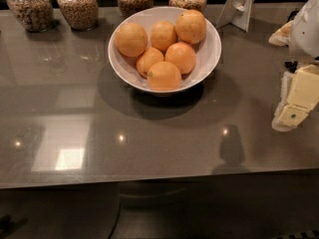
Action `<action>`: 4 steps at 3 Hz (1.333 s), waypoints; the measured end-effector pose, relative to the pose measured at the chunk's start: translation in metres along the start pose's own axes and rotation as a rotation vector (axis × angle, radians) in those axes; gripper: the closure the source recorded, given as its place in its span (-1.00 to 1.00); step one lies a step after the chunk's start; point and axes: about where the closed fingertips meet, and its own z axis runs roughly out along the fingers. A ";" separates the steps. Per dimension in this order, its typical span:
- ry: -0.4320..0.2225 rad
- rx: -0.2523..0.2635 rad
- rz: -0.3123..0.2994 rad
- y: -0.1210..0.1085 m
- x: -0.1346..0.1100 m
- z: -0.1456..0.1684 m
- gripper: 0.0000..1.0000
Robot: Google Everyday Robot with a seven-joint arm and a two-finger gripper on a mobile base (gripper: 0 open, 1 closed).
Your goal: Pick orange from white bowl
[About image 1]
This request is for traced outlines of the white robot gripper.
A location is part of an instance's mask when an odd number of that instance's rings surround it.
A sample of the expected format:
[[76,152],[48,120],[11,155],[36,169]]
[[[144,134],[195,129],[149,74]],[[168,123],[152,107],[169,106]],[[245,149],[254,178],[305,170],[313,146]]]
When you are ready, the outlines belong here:
[[[308,0],[293,21],[288,21],[268,39],[274,46],[288,46],[291,55],[319,58],[319,0]],[[319,66],[306,65],[281,80],[281,101],[272,121],[277,131],[298,128],[319,104]]]

